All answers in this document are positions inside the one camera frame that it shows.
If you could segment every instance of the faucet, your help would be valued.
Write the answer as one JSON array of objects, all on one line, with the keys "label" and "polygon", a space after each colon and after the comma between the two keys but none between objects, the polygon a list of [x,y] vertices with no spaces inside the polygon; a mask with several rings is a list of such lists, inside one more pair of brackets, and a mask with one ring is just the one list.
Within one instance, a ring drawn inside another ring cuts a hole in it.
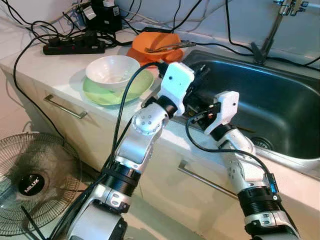
[{"label": "faucet", "polygon": [[304,12],[306,11],[305,7],[309,4],[309,2],[302,0],[274,0],[273,2],[279,5],[280,9],[268,37],[264,40],[261,49],[254,42],[251,43],[254,63],[259,65],[263,65],[267,59],[283,16],[295,16],[297,12]]}]

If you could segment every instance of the white bowl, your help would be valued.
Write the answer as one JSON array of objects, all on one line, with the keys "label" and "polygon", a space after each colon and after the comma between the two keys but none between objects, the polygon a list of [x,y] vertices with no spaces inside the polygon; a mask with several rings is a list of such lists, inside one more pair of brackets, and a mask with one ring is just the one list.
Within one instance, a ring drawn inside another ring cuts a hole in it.
[{"label": "white bowl", "polygon": [[129,56],[104,56],[91,62],[85,69],[86,76],[100,87],[123,90],[132,75],[140,68],[137,60]]}]

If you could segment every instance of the tongs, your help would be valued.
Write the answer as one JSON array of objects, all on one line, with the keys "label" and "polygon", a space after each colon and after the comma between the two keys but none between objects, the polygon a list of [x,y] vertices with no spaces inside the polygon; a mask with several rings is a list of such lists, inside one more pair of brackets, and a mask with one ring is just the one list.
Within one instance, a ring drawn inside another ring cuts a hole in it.
[{"label": "tongs", "polygon": [[181,49],[181,48],[193,47],[195,45],[196,45],[195,43],[190,42],[188,40],[188,41],[182,41],[182,42],[178,42],[178,43],[162,46],[162,47],[159,47],[157,49],[151,49],[151,48],[147,48],[146,47],[144,50],[147,53],[152,54],[152,53],[160,53],[160,52],[176,50],[176,49]]}]

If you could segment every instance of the sink drain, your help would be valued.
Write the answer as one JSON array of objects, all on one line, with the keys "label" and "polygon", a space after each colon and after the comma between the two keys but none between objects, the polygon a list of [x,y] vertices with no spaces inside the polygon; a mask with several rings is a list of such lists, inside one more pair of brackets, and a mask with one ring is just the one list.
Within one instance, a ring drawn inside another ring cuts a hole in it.
[{"label": "sink drain", "polygon": [[262,137],[252,137],[251,141],[253,142],[254,145],[258,147],[273,150],[271,143]]}]

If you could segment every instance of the stainless steel sink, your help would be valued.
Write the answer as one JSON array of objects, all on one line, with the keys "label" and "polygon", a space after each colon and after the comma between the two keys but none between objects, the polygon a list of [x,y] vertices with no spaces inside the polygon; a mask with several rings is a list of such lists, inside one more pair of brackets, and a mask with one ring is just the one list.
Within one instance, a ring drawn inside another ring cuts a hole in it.
[{"label": "stainless steel sink", "polygon": [[196,92],[208,105],[217,93],[240,93],[231,123],[254,142],[259,155],[320,179],[319,79],[199,50],[183,62],[194,70],[210,68]]}]

